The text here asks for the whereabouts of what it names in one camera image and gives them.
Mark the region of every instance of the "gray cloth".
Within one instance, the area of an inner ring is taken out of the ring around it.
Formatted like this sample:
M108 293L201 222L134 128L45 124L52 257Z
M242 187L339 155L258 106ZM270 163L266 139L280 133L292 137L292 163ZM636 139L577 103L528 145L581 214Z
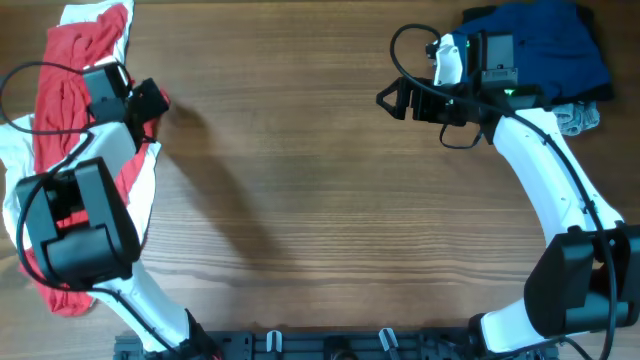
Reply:
M565 104L553 108L563 135L575 136L600 124L596 103Z

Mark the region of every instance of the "dark blue towel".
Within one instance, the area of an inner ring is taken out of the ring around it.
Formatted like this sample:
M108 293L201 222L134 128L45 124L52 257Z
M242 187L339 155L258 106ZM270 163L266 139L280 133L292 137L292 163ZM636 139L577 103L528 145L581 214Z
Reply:
M452 34L464 59L466 37L462 34L511 32L518 84L540 85L551 100L576 98L603 85L610 88L611 83L600 51L576 9L574 3L562 0L506 4Z

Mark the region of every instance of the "red cloth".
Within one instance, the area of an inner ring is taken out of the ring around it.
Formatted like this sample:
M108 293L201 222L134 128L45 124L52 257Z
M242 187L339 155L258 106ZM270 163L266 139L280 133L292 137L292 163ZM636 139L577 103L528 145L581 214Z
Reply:
M116 41L122 37L127 24L127 9L114 5L96 22L84 22L49 29L44 61L58 63L74 69L93 65L113 54ZM38 81L34 130L63 130L81 128L86 124L86 107L91 102L82 76L58 68L43 66ZM145 132L153 135L156 120L145 124ZM42 173L61 161L78 142L78 134L34 136L35 172ZM144 162L148 144L143 144L136 156L127 162L115 180L125 204ZM73 214L60 226L87 221L86 212ZM33 249L27 251L36 271L38 266ZM61 316L81 315L89 309L92 298L84 293L52 290L35 283L49 309Z

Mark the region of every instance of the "wooden tabletop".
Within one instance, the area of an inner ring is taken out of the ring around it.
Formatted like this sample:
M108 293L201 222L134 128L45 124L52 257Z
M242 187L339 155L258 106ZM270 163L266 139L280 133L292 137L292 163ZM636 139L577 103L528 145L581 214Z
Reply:
M0 73L42 58L56 0L0 7ZM537 217L495 148L443 148L436 125L375 105L398 77L388 45L406 23L442 32L487 1L141 1L127 65L173 101L143 261L211 330L464 325L522 296L544 251ZM596 10L617 98L568 139L601 194L640 222L640 3ZM416 32L400 60L428 75ZM2 99L33 111L37 71ZM475 129L452 131L464 143ZM0 187L4 189L4 179ZM106 306L48 313L0 230L0 359L110 358L127 328ZM612 359L635 359L640 326ZM602 334L580 337L596 357ZM577 359L571 350L564 359Z

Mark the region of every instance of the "pile of cloth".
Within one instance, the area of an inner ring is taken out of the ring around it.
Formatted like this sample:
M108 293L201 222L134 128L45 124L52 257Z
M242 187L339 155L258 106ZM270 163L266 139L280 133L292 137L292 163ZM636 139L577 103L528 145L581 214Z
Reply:
M589 8L538 0L468 9L452 35L464 59L466 35L512 33L518 84L539 85L555 106L560 131L573 136L600 123L596 101L614 98L594 24Z
M49 29L44 61L83 69L107 57L125 62L129 28L133 21L133 0L107 0L98 4L68 5L60 24ZM63 130L80 128L87 121L87 105L91 99L82 76L44 66L40 69L35 114L14 120L26 129ZM158 119L145 124L146 135L153 137ZM33 136L9 125L0 126L0 160L7 168L6 192L2 204L4 225L14 245L20 204L15 192L17 182L47 171L61 161L78 142L78 134ZM118 192L143 241L155 196L156 157L159 143L143 144L136 156L122 168L115 179ZM73 214L62 226L86 221L86 213ZM38 269L25 233L27 257ZM34 282L45 304L54 314L78 316L93 304L85 293L52 290Z

